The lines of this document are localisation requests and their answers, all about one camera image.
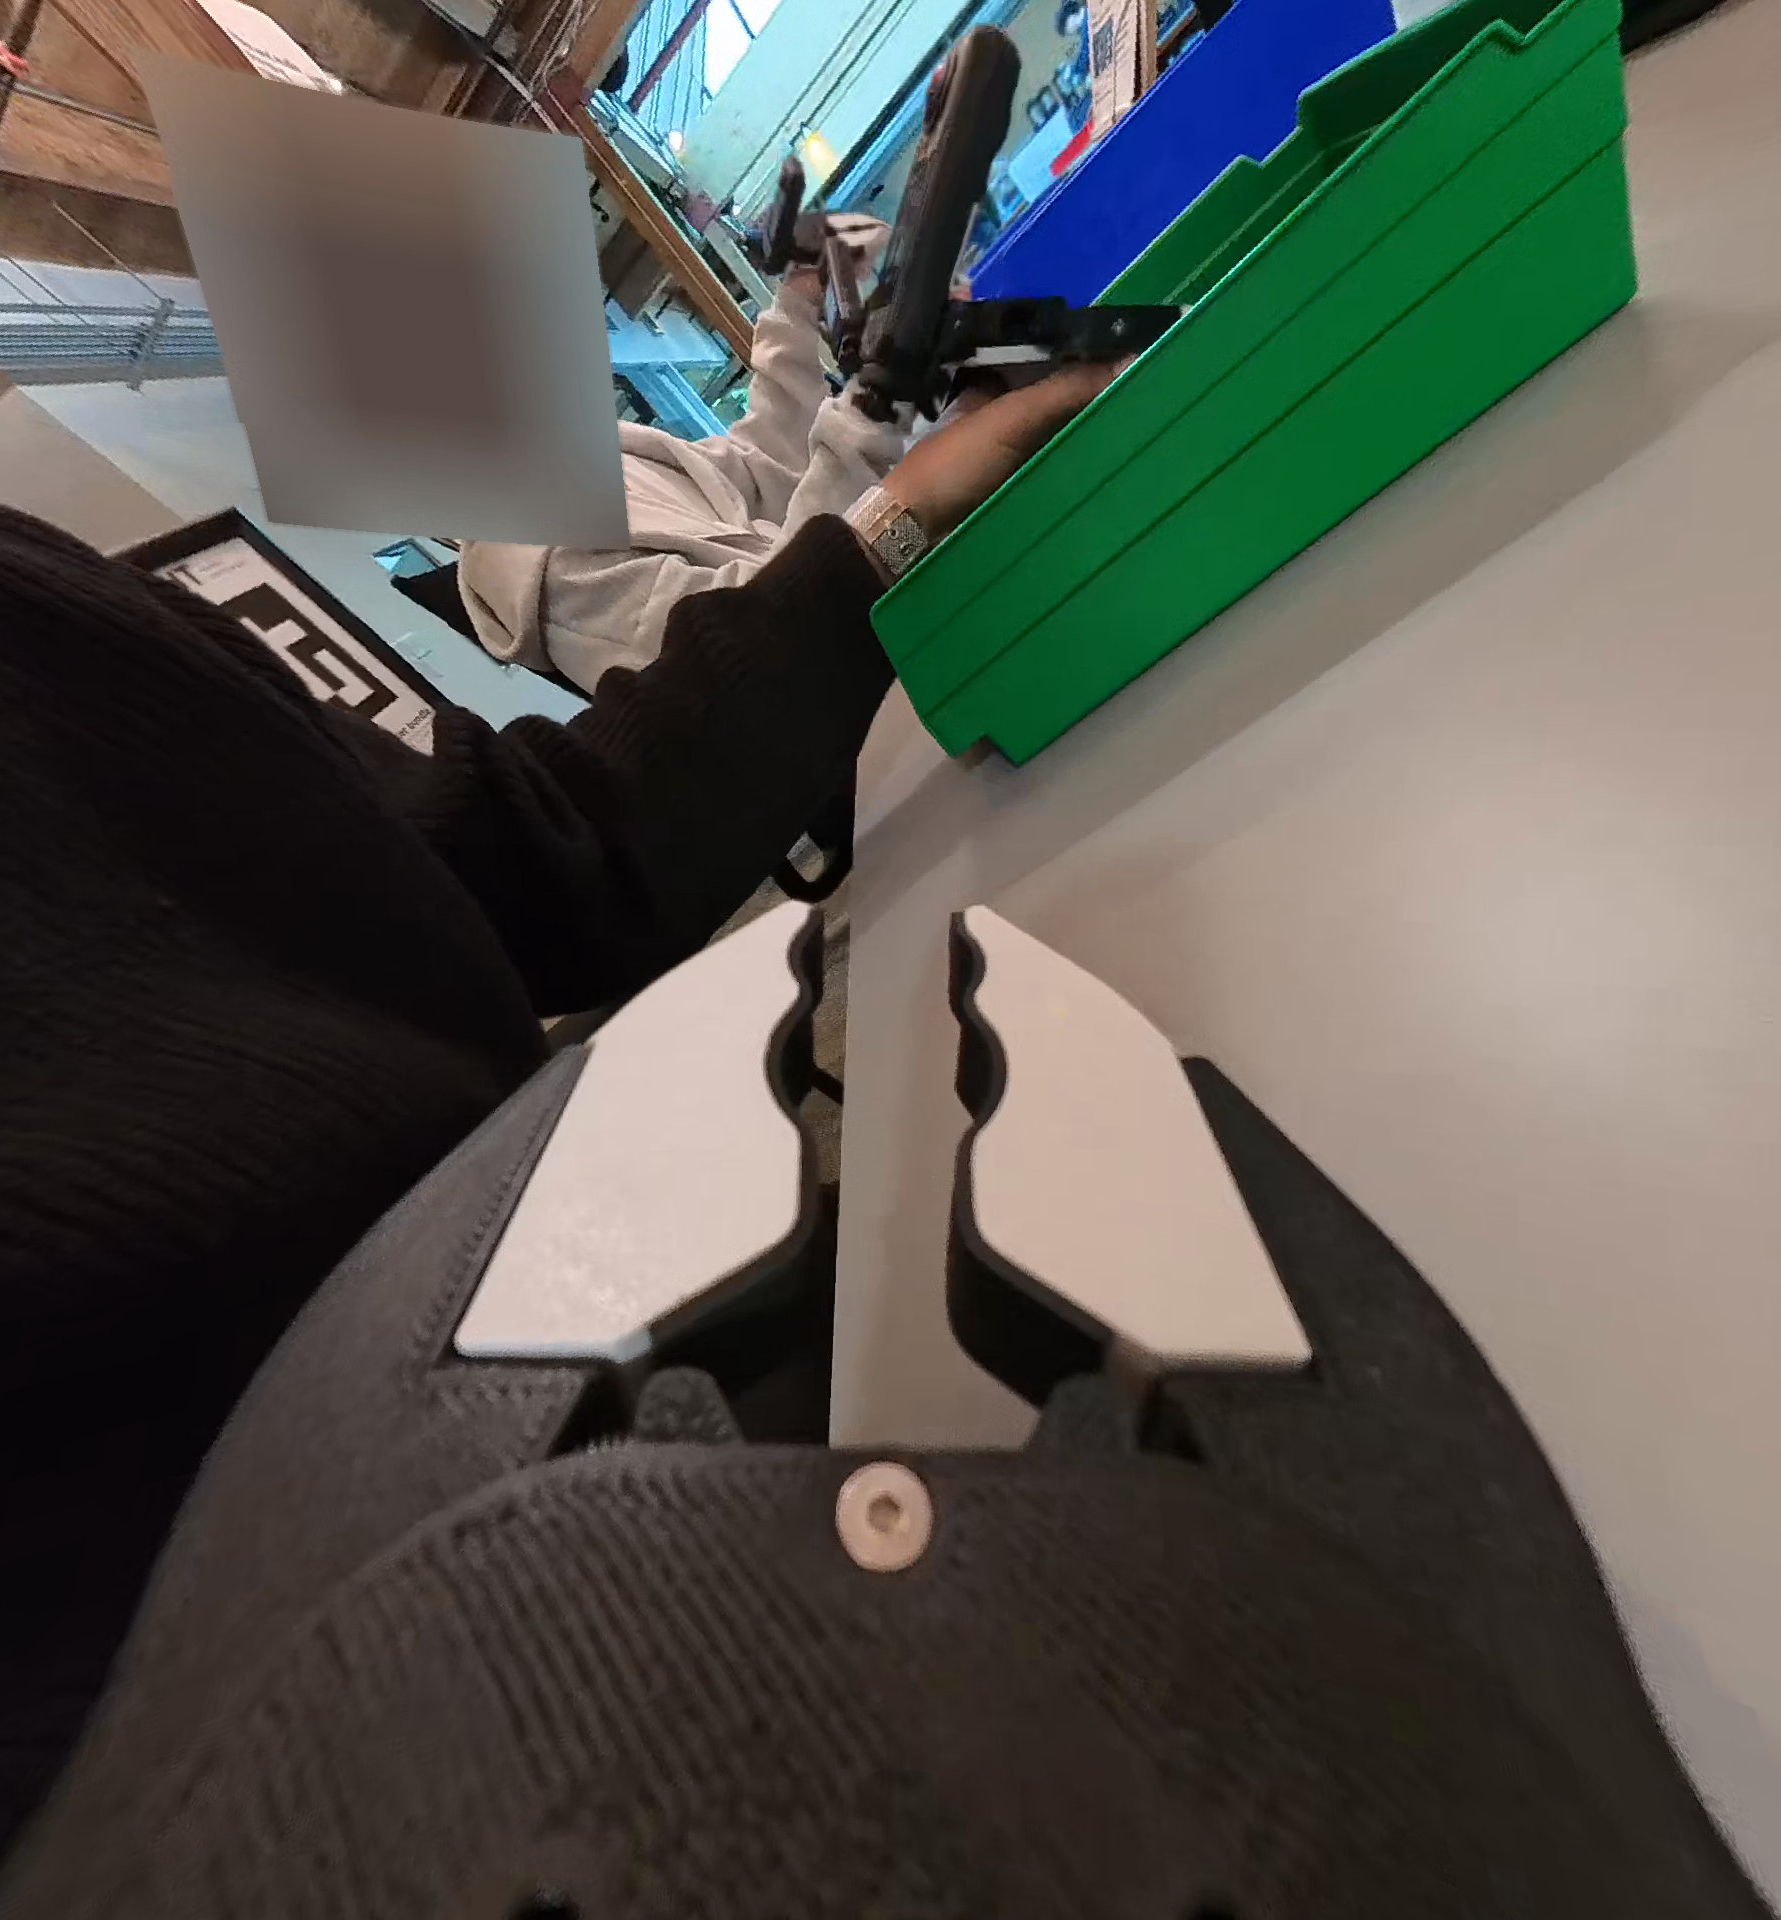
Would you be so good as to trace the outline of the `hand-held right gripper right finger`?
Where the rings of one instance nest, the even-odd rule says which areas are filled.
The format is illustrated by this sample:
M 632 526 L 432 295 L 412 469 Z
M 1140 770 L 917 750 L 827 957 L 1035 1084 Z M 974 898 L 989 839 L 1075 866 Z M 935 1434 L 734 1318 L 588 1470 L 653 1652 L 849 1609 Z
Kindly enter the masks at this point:
M 1301 1374 L 1312 1341 L 1171 1042 L 989 905 L 952 920 L 950 1325 L 988 1374 Z

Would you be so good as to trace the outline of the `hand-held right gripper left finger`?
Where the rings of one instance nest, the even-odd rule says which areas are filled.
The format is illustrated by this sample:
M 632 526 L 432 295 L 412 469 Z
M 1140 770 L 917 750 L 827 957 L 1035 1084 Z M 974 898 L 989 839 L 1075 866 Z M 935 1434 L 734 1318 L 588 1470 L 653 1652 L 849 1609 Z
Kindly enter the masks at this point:
M 816 1202 L 801 1103 L 822 957 L 822 911 L 788 900 L 596 1028 L 454 1356 L 651 1366 L 797 1273 Z

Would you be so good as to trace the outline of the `green plastic bin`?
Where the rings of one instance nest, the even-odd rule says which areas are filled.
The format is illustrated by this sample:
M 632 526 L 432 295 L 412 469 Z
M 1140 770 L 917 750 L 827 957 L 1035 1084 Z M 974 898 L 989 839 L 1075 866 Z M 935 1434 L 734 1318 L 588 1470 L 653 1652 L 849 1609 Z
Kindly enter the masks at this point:
M 1104 288 L 1182 316 L 877 600 L 950 752 L 1024 763 L 1639 288 L 1617 2 L 1461 2 L 1296 103 Z

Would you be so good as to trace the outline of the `person's left forearm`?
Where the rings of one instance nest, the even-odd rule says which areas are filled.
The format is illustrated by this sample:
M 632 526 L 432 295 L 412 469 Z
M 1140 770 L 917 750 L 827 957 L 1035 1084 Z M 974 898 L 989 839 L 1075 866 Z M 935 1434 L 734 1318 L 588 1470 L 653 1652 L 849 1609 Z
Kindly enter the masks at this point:
M 697 955 L 854 785 L 892 687 L 882 579 L 816 515 L 744 585 L 670 611 L 574 720 L 438 723 L 405 817 L 489 922 L 534 1013 L 614 1005 Z

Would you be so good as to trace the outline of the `grey desk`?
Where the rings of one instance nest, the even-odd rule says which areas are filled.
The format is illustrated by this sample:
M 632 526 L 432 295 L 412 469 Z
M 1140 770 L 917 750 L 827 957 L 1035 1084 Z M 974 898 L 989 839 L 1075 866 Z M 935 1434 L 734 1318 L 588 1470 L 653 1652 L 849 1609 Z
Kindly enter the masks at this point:
M 1781 1915 L 1781 2 L 1626 65 L 1639 295 L 1019 770 L 861 761 L 829 1431 L 954 1348 L 950 916 L 1213 1059 L 1564 1480 Z

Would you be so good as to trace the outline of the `person's left hand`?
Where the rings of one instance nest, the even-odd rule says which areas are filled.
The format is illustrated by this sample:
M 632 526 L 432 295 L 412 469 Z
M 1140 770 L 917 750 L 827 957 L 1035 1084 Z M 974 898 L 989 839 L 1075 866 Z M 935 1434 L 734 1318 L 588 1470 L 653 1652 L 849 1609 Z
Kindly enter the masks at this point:
M 1070 363 L 1019 388 L 977 386 L 882 480 L 926 544 L 945 542 L 1134 363 Z

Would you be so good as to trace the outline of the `large blue plastic bin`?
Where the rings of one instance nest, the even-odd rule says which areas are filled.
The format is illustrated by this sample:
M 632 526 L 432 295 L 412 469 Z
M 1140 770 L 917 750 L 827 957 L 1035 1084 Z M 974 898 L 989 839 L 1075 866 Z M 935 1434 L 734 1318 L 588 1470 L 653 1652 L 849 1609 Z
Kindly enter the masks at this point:
M 1094 303 L 1298 96 L 1396 34 L 1390 2 L 1238 2 L 969 271 L 973 295 Z

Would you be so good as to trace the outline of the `silver wristwatch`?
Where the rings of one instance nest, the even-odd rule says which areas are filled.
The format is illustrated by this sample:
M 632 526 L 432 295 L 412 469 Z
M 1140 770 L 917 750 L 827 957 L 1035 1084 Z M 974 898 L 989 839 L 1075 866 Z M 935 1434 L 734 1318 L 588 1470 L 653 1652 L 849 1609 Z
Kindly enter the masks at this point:
M 929 554 L 929 533 L 889 487 L 872 484 L 845 512 L 845 526 L 871 558 L 882 588 L 899 585 Z

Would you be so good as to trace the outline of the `person's torso in black sweater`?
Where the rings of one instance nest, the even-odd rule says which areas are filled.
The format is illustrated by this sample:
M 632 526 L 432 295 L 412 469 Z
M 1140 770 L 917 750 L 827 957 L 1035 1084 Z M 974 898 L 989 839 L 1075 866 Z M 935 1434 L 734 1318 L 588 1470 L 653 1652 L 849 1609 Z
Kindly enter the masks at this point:
M 0 1863 L 278 1331 L 619 996 L 622 746 L 405 748 L 0 506 Z

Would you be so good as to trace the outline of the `black white printed sign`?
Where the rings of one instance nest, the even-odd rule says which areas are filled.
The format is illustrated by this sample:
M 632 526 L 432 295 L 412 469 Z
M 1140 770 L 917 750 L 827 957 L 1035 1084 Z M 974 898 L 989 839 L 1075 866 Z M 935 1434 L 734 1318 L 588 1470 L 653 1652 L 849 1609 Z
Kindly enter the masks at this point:
M 443 694 L 242 511 L 186 521 L 113 556 L 230 613 L 313 699 L 434 752 Z

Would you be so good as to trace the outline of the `grey metal ceiling rail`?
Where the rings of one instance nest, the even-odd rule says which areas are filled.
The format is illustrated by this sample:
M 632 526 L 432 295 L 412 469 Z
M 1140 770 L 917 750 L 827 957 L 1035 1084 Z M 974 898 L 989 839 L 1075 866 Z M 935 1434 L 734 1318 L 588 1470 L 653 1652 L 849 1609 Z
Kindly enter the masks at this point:
M 17 386 L 153 383 L 224 377 L 209 313 L 146 303 L 0 302 L 0 373 Z

